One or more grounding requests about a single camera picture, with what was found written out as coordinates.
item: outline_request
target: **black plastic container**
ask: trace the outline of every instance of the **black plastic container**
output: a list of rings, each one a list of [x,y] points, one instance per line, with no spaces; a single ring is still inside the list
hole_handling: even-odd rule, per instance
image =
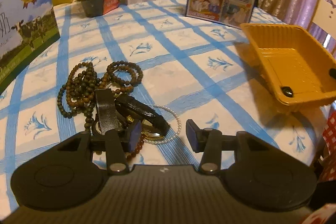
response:
[[[77,0],[82,3],[87,17],[102,16],[119,6],[119,0]]]

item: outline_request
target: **blue checkered tablecloth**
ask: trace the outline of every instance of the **blue checkered tablecloth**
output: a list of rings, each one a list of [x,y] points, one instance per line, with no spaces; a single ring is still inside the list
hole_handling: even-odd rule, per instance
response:
[[[248,131],[311,163],[327,109],[277,113],[242,31],[184,17],[185,3],[156,0],[90,19],[78,4],[55,8],[61,39],[0,96],[0,219],[17,207],[10,189],[15,168],[84,130],[83,115],[65,119],[56,107],[59,88],[83,61],[93,62],[99,76],[112,61],[135,62],[144,73],[133,92],[137,100],[171,108],[182,124],[192,118],[200,128],[217,128],[223,134]],[[258,8],[251,22],[282,23]],[[162,115],[176,130],[173,116]],[[145,144],[132,163],[197,166],[201,157],[191,151],[183,128],[180,138],[170,143]],[[94,162],[104,168],[104,154],[95,155]],[[222,168],[233,162],[233,152],[222,153]]]

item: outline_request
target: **orange plastic tray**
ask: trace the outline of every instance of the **orange plastic tray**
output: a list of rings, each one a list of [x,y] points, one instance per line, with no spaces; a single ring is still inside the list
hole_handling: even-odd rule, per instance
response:
[[[336,61],[305,29],[283,24],[241,24],[261,62],[263,75],[280,112],[331,104],[336,80],[329,75]],[[281,87],[288,86],[293,97]]]

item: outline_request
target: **controller logo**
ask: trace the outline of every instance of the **controller logo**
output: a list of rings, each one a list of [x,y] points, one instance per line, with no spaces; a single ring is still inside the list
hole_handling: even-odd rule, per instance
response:
[[[166,167],[160,169],[160,172],[162,172],[162,173],[166,173],[166,172],[168,172],[168,171],[169,171],[169,169],[166,168]]]

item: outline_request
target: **white chair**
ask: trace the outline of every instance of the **white chair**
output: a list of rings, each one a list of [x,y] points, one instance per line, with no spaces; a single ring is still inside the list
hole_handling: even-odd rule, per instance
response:
[[[307,30],[313,23],[328,34],[323,43],[323,47],[327,47],[330,37],[336,39],[336,0],[318,0]],[[336,46],[330,53],[334,55],[335,50]]]

